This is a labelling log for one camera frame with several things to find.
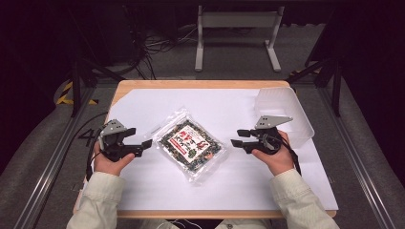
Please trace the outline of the person's right hand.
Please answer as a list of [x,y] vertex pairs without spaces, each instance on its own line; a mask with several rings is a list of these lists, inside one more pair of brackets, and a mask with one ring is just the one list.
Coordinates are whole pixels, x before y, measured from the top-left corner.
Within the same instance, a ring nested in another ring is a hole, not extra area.
[[279,151],[274,155],[267,155],[264,152],[254,149],[252,154],[259,160],[263,161],[269,171],[276,177],[283,172],[294,168],[293,159],[288,148],[281,146]]

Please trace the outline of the aluminium rail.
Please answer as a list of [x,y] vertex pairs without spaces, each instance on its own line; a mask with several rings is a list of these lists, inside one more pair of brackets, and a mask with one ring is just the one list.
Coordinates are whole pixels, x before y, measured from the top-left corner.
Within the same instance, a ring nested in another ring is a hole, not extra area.
[[326,89],[319,89],[320,94],[325,106],[327,107],[330,118],[341,138],[345,147],[345,155],[352,166],[354,173],[359,181],[359,184],[365,194],[369,205],[371,206],[376,220],[381,229],[397,229],[394,222],[379,195],[372,178],[370,177],[360,155],[358,154],[350,134],[346,129],[342,119],[335,114],[331,105],[331,97]]
[[53,185],[62,168],[66,154],[68,153],[78,131],[78,124],[83,116],[86,106],[94,94],[95,88],[86,88],[80,97],[81,105],[73,117],[71,117],[64,129],[62,137],[56,144],[53,153],[42,172],[39,180],[25,204],[18,220],[12,229],[33,229],[40,218],[52,191]]

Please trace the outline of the person's left hand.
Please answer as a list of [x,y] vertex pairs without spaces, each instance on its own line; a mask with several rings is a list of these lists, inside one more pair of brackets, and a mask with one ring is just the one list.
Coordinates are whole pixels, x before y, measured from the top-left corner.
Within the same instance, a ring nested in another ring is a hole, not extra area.
[[95,153],[95,171],[119,177],[121,171],[135,159],[130,153],[119,161],[113,162],[100,152]]

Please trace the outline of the white metal stand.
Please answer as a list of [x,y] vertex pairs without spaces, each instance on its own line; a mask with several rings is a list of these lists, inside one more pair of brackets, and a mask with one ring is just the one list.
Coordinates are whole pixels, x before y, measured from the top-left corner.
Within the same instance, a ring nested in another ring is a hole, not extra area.
[[281,71],[281,65],[274,50],[275,40],[284,15],[284,7],[271,11],[205,11],[198,7],[195,71],[203,70],[203,30],[205,28],[268,28],[269,39],[264,41],[271,66],[276,73]]

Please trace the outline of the clear plastic container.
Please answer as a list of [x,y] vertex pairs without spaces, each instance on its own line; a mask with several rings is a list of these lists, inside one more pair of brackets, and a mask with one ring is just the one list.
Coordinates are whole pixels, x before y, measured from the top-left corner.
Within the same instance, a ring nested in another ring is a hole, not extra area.
[[291,121],[277,128],[288,134],[292,148],[298,149],[314,136],[313,128],[295,91],[288,87],[260,89],[255,98],[254,110],[257,116],[287,116]]

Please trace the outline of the white paper sheet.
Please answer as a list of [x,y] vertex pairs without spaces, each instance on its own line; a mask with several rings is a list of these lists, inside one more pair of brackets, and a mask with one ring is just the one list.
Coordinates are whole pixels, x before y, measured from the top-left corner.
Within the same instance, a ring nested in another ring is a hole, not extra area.
[[[238,130],[253,128],[259,119],[254,110],[258,92],[259,89],[138,89],[120,99],[109,116],[127,128],[137,129],[135,135],[125,138],[128,145],[141,143],[166,117],[186,108],[226,148],[226,159],[216,172],[201,185],[194,185],[157,146],[152,146],[123,170],[126,186],[120,210],[276,209],[270,192],[272,175],[266,165],[231,144]],[[303,179],[324,208],[337,209],[312,139],[294,151],[299,156]]]

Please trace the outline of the clear seaweed snack packet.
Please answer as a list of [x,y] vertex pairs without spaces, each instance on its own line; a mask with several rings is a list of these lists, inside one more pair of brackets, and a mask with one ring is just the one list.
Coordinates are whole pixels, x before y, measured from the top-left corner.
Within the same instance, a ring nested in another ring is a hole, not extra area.
[[180,108],[158,124],[149,136],[195,185],[209,179],[226,159],[225,145],[186,108]]

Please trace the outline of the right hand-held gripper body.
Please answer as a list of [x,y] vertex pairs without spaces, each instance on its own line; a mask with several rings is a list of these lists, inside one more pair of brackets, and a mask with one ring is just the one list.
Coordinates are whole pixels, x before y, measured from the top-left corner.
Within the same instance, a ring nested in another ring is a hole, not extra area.
[[291,120],[292,118],[288,116],[262,115],[251,131],[251,134],[258,139],[253,148],[267,155],[276,154],[282,146],[290,149],[287,140],[279,134],[277,126]]

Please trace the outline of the black tripod stand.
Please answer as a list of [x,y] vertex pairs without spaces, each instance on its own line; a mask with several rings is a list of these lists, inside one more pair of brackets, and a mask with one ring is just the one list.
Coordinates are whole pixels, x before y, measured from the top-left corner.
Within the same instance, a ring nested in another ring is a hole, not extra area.
[[108,70],[105,67],[97,65],[95,62],[92,62],[86,58],[77,58],[72,65],[72,82],[73,82],[73,102],[74,107],[72,111],[72,117],[76,117],[81,109],[81,106],[84,104],[82,99],[81,84],[84,84],[86,89],[94,88],[97,81],[97,74],[94,73],[94,70],[97,70],[102,75],[107,78],[113,79],[116,82],[124,80],[124,77],[120,76],[117,73],[114,73]]
[[313,83],[317,88],[325,88],[330,81],[332,81],[331,91],[331,106],[336,116],[340,116],[339,104],[340,104],[340,90],[342,82],[342,68],[339,64],[339,60],[336,58],[328,58],[318,61],[299,72],[292,72],[286,79],[286,82],[291,84],[304,76],[319,71],[319,74],[315,77]]

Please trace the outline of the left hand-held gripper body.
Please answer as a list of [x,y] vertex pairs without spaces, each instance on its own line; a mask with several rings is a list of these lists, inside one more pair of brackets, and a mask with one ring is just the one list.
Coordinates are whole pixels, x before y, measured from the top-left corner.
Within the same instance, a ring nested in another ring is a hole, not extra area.
[[111,161],[116,162],[127,156],[124,152],[126,146],[123,143],[122,132],[127,128],[117,119],[112,119],[105,123],[98,137],[100,152],[103,153]]

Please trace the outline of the person's torso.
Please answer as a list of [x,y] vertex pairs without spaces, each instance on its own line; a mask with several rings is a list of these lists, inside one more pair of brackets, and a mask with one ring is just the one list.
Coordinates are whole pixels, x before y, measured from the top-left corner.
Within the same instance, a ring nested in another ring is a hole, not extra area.
[[150,219],[143,229],[272,229],[269,219]]

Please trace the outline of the yellow black hazard tape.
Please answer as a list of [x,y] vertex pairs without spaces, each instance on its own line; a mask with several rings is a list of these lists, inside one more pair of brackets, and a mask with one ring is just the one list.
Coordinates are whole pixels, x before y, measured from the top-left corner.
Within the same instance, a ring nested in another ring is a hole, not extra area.
[[[72,88],[73,88],[73,81],[67,82],[62,90],[61,95],[56,100],[55,104],[57,104],[57,105],[59,105],[59,104],[74,105],[74,100],[68,98],[68,93]],[[90,99],[88,102],[88,105],[97,105],[97,104],[98,104],[98,99]]]

